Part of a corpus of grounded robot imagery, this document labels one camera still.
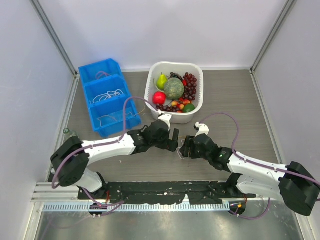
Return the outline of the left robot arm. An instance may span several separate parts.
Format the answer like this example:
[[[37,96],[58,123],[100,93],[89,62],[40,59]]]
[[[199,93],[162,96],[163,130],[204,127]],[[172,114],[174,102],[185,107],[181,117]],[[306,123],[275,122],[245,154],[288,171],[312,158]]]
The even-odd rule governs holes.
[[[120,137],[82,141],[78,136],[72,136],[50,158],[55,170],[51,187],[77,186],[100,200],[106,195],[106,183],[99,173],[88,169],[89,165],[112,157],[145,153],[150,148],[174,152],[178,147],[179,131],[174,129],[173,139],[169,138],[170,131],[170,122],[158,119]]]

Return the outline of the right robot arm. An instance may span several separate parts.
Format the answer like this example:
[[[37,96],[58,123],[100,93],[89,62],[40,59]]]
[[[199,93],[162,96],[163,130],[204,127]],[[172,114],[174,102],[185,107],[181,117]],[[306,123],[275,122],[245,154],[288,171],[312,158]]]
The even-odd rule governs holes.
[[[320,195],[320,184],[300,163],[276,164],[258,160],[228,147],[218,146],[205,134],[187,136],[179,153],[184,158],[204,159],[231,175],[226,193],[263,196],[282,201],[290,210],[310,216]]]

